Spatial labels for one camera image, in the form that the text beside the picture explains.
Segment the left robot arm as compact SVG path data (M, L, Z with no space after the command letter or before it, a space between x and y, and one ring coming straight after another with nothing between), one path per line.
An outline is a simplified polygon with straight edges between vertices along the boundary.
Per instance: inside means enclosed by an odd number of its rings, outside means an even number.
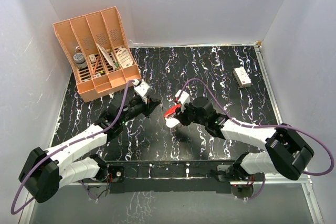
M150 96L135 95L119 108L110 106L92 125L71 139L46 150L33 149L18 178L21 186L38 203L44 203L58 189L73 182L87 178L104 181L109 173L105 161L96 155L81 157L119 136L125 122L139 115L148 117L160 103Z

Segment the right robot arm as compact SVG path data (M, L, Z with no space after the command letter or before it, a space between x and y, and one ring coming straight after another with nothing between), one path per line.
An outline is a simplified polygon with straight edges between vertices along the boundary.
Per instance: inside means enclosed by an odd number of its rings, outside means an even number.
M213 137L239 141L262 150L243 153L229 168L217 171L218 175L230 180L247 180L257 173L280 174L298 180L314 156L309 144L287 125L271 128L243 125L217 112L206 97L176 101L173 117L184 126L200 124Z

